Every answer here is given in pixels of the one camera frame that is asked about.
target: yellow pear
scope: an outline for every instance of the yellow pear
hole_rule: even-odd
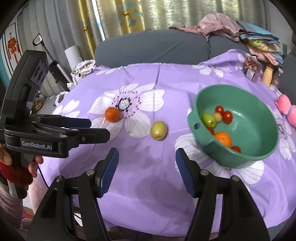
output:
[[[153,123],[150,133],[153,139],[161,141],[165,138],[167,131],[168,127],[163,121],[156,121]]]

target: human hand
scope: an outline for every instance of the human hand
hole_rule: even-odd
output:
[[[0,144],[0,162],[10,166],[12,164],[12,158],[10,154],[5,150],[5,148]],[[28,166],[29,172],[32,174],[32,177],[37,177],[38,164],[43,163],[42,156],[35,156],[35,160],[31,162]]]

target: purple tablecloth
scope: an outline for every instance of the purple tablecloth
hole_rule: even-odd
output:
[[[103,218],[118,226],[165,236],[184,236],[196,200],[186,192],[175,162],[175,150],[184,148],[190,159],[216,176],[238,175],[250,190],[267,227],[288,219],[296,207],[294,129],[278,112],[277,95],[263,83],[252,83],[242,73],[246,53],[230,50],[197,66],[135,64],[116,69],[97,68],[75,87],[54,114],[89,118],[94,128],[107,128],[106,144],[81,145],[66,159],[44,158],[46,182],[81,175],[116,147],[120,160],[109,192],[98,199]],[[258,96],[273,112],[279,127],[276,151],[251,167],[228,171],[199,150],[187,124],[196,94],[213,84],[231,84]],[[124,109],[122,119],[103,118],[109,106]],[[155,141],[151,124],[164,121],[167,138]],[[221,196],[212,231],[219,229]]]

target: green apple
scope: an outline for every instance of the green apple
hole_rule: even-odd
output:
[[[209,113],[202,114],[202,122],[208,128],[211,127],[214,129],[217,125],[216,118],[212,114],[209,114]]]

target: red tomato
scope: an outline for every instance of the red tomato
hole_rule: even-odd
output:
[[[233,146],[233,147],[231,147],[231,149],[241,153],[241,150],[240,150],[240,148],[238,146]]]
[[[214,134],[214,129],[212,127],[207,127],[207,129],[209,130],[209,132],[211,132],[211,134]]]
[[[220,113],[221,115],[223,115],[224,108],[223,108],[222,106],[218,105],[218,106],[215,108],[215,112]]]
[[[232,115],[232,113],[231,113],[230,111],[228,111],[228,110],[223,112],[222,117],[223,117],[223,121],[224,121],[226,124],[230,124],[230,123],[232,122],[232,120],[233,120],[233,115]]]

